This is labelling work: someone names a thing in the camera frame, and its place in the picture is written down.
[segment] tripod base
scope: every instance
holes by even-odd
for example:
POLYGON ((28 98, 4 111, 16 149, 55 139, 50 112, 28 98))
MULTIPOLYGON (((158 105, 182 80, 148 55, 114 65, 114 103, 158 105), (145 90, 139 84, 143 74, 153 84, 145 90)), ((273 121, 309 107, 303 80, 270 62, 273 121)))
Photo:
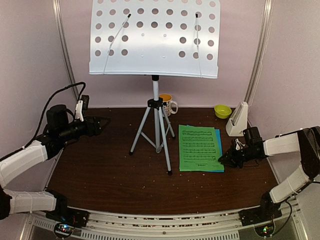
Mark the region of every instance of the tripod base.
POLYGON ((168 169, 168 175, 171 176, 172 169, 171 169, 170 157, 169 157, 169 151, 168 151, 167 134, 170 131, 173 139, 176 139, 176 136, 175 136, 175 133, 172 129, 172 126, 171 126, 171 123, 170 123, 169 118, 167 116, 167 113, 164 109, 163 99, 159 98, 159 85, 158 85, 159 76, 153 75, 152 80, 153 80, 154 98, 150 99, 147 103, 148 107, 145 110, 144 116, 142 118, 138 132, 136 133, 136 136, 133 141, 129 155, 132 156, 134 154, 134 150, 135 150, 136 144, 138 142, 138 139, 139 139, 140 135, 142 135, 155 148, 156 153, 160 153, 162 148, 164 148, 166 165, 167 165, 167 169, 168 169), (144 128, 144 125, 146 123, 146 120, 147 120, 147 117, 148 117, 148 114, 149 114, 151 108, 154 109, 155 143, 149 137, 147 137, 147 135, 145 135, 142 132, 142 129, 144 128), (167 129, 165 129, 165 123, 164 123, 163 116, 164 116, 166 123, 167 123, 167 129), (160 132, 161 132, 161 136, 162 136, 162 144, 160 144, 160 132))

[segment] green bowl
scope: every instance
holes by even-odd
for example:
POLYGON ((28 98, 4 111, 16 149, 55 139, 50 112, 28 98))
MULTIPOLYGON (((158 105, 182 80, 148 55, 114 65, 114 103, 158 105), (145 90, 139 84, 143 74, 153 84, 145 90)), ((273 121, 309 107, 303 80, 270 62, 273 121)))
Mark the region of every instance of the green bowl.
POLYGON ((214 107, 214 112, 218 118, 227 119, 231 115, 232 110, 226 105, 217 105, 214 107))

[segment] coffee mug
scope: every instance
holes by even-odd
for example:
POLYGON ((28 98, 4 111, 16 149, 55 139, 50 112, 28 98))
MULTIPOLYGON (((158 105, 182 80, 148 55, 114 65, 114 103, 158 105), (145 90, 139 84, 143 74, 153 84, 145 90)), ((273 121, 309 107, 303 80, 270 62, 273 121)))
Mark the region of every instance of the coffee mug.
POLYGON ((161 94, 159 98, 162 98, 163 102, 166 103, 166 105, 164 105, 163 107, 168 117, 171 114, 176 114, 178 112, 178 103, 172 100, 172 96, 170 94, 161 94), (175 108, 176 108, 175 111, 172 110, 172 104, 175 105, 175 108))

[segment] wall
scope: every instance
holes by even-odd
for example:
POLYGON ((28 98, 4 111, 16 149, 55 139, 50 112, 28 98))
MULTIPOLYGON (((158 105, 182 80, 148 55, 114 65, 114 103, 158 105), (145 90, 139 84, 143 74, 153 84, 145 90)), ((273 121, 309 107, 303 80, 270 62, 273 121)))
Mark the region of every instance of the wall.
MULTIPOLYGON (((220 0, 220 3, 218 79, 161 77, 160 93, 172 94, 180 106, 225 104, 235 107, 245 98, 265 1, 220 0)), ((145 107, 147 100, 153 97, 150 76, 89 75, 91 11, 92 0, 61 1, 75 79, 88 84, 91 107, 145 107)))
MULTIPOLYGON (((49 96, 69 82, 50 0, 2 0, 0 33, 2 157, 30 140, 49 96)), ((74 108, 71 90, 56 97, 57 103, 74 108)), ((32 168, 14 180, 11 189, 43 190, 52 163, 32 168)), ((0 239, 18 239, 24 219, 17 215, 1 220, 0 239)))
MULTIPOLYGON (((274 1, 268 48, 249 113, 265 139, 320 125, 319 14, 318 0, 274 1)), ((282 182, 297 168, 300 156, 270 160, 282 182)), ((312 240, 319 239, 319 190, 313 184, 298 196, 312 240)))

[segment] yellow bowl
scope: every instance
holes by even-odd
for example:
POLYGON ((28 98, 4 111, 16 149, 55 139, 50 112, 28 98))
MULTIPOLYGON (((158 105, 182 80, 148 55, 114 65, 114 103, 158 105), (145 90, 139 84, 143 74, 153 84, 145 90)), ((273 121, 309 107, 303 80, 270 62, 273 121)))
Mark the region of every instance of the yellow bowl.
POLYGON ((218 118, 227 119, 231 115, 232 110, 226 105, 217 105, 214 107, 214 112, 218 118))

